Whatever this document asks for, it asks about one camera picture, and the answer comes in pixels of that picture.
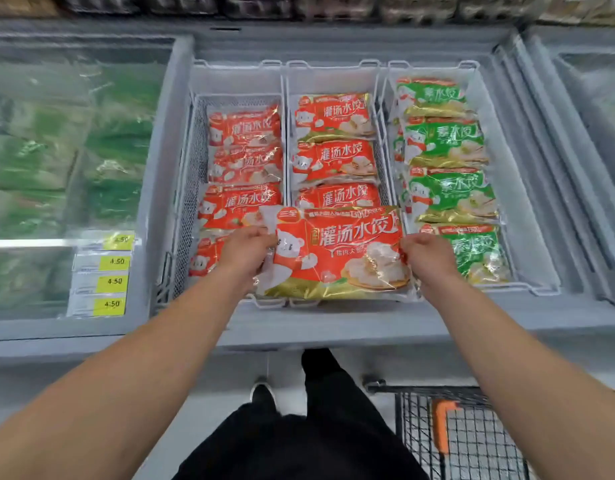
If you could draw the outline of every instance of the human arm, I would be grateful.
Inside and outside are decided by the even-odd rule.
[[[216,268],[0,426],[0,480],[127,480],[183,405],[267,249],[235,231]]]
[[[402,242],[496,413],[541,480],[615,479],[615,392],[563,359],[456,271],[449,242]]]

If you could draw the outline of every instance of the yellow price label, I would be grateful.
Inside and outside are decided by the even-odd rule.
[[[130,256],[103,256],[99,262],[99,271],[127,271]]]
[[[96,293],[125,293],[127,276],[101,276],[96,282]]]
[[[105,238],[103,249],[106,251],[131,251],[134,244],[134,233],[121,234],[114,232]]]
[[[94,298],[93,317],[124,314],[125,298]]]

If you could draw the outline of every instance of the forearm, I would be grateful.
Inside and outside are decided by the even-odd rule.
[[[543,480],[615,478],[615,393],[456,279],[426,296]]]
[[[217,268],[0,427],[0,479],[129,479],[174,418],[243,290]]]

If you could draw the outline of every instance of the hand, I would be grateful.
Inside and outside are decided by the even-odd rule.
[[[437,289],[456,278],[463,280],[457,270],[452,245],[439,235],[418,233],[401,239],[401,249],[408,255],[412,272],[421,280],[422,292]]]
[[[230,274],[235,282],[247,283],[251,287],[268,249],[275,247],[276,243],[276,234],[268,234],[265,227],[236,229],[225,241],[216,269]]]

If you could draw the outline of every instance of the shoe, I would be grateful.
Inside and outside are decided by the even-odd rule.
[[[271,386],[267,382],[267,378],[261,377],[252,386],[250,391],[251,403],[269,403],[274,405],[274,409],[277,410],[276,396]]]

